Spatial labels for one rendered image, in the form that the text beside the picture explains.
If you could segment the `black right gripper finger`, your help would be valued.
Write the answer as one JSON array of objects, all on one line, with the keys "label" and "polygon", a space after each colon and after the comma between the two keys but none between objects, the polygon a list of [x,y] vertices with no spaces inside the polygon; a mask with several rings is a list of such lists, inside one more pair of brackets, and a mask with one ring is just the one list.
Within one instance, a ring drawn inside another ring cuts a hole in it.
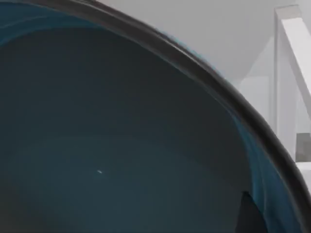
[{"label": "black right gripper finger", "polygon": [[242,193],[236,233],[268,233],[264,217],[248,192]]}]

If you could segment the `dark blue bowl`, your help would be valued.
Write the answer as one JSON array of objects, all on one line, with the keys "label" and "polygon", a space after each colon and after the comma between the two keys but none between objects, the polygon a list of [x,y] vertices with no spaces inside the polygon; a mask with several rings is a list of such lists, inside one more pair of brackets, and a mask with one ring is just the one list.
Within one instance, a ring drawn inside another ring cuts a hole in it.
[{"label": "dark blue bowl", "polygon": [[94,0],[0,0],[0,233],[311,233],[263,117],[174,39]]}]

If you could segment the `white angular frame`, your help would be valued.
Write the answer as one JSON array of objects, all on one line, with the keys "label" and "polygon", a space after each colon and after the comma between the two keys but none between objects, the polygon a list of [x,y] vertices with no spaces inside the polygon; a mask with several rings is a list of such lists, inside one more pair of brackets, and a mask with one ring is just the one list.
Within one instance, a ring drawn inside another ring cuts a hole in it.
[{"label": "white angular frame", "polygon": [[238,89],[311,174],[311,32],[298,4],[274,10],[274,35]]}]

